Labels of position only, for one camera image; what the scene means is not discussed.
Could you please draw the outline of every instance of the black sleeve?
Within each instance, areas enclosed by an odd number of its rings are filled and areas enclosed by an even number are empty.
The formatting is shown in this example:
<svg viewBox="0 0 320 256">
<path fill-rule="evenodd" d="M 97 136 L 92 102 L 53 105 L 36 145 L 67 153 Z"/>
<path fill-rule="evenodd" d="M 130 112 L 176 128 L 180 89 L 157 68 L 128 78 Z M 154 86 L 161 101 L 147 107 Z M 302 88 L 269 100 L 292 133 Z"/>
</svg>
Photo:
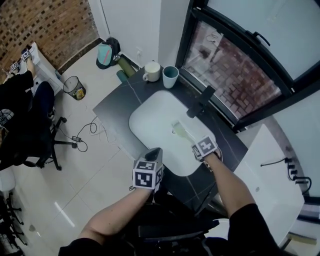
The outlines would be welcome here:
<svg viewBox="0 0 320 256">
<path fill-rule="evenodd" d="M 13 77 L 9 78 L 7 83 L 10 83 L 10 86 L 13 90 L 21 88 L 25 91 L 34 86 L 34 78 L 31 71 L 28 70 L 23 74 L 16 74 Z"/>
<path fill-rule="evenodd" d="M 239 255 L 282 255 L 255 203 L 230 217 L 228 242 Z"/>
<path fill-rule="evenodd" d="M 58 256 L 71 256 L 71 255 L 93 255 L 104 256 L 103 246 L 97 241 L 89 238 L 80 238 L 74 240 L 68 246 L 61 247 Z"/>
</svg>

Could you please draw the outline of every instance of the mug handle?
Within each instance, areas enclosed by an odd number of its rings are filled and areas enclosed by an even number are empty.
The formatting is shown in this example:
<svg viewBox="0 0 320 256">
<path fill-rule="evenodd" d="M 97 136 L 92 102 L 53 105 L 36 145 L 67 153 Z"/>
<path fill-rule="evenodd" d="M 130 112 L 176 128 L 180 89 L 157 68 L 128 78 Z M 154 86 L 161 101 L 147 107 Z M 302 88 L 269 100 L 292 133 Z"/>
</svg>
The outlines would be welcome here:
<svg viewBox="0 0 320 256">
<path fill-rule="evenodd" d="M 148 81 L 148 73 L 145 73 L 145 74 L 143 75 L 142 79 L 143 79 L 144 81 Z"/>
</svg>

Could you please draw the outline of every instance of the light blue cup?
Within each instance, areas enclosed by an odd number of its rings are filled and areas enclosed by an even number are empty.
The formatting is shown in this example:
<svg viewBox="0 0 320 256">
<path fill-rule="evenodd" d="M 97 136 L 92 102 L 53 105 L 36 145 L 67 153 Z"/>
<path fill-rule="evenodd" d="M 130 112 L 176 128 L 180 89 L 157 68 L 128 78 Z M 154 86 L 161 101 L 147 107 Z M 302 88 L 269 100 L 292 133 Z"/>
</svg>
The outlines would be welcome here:
<svg viewBox="0 0 320 256">
<path fill-rule="evenodd" d="M 165 88 L 170 89 L 174 86 L 179 76 L 179 70 L 175 66 L 166 66 L 162 70 L 163 85 Z"/>
</svg>

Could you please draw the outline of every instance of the glass pane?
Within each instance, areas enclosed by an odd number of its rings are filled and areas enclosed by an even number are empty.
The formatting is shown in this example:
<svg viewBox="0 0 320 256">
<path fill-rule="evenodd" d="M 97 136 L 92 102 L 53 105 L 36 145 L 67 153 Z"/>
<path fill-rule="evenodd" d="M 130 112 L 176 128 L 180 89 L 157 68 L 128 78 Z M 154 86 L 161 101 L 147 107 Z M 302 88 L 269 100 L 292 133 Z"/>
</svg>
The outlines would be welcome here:
<svg viewBox="0 0 320 256">
<path fill-rule="evenodd" d="M 252 59 L 223 34 L 199 22 L 184 68 L 206 86 L 239 119 L 281 95 Z"/>
</svg>

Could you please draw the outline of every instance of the white tile floor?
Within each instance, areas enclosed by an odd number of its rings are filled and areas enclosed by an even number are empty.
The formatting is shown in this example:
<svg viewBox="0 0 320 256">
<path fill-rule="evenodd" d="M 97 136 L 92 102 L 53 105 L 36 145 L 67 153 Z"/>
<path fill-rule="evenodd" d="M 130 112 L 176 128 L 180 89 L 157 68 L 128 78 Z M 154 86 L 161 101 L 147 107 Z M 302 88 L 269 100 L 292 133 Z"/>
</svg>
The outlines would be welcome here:
<svg viewBox="0 0 320 256">
<path fill-rule="evenodd" d="M 61 128 L 68 136 L 76 136 L 90 123 L 96 116 L 92 109 L 121 83 L 116 75 L 120 67 L 101 70 L 96 57 L 94 48 L 62 76 L 77 76 L 86 88 L 86 96 L 80 101 L 63 92 L 56 96 L 56 117 L 67 118 Z M 22 207 L 21 228 L 28 242 L 28 246 L 20 245 L 27 256 L 58 255 L 59 248 L 76 239 L 96 212 L 129 193 L 133 159 L 121 150 L 110 132 L 107 140 L 98 118 L 95 123 L 100 135 L 90 135 L 88 126 L 79 135 L 88 145 L 87 152 L 56 146 L 62 171 L 53 163 L 43 169 L 12 167 L 16 178 L 14 199 Z M 60 131 L 57 138 L 68 140 Z"/>
</svg>

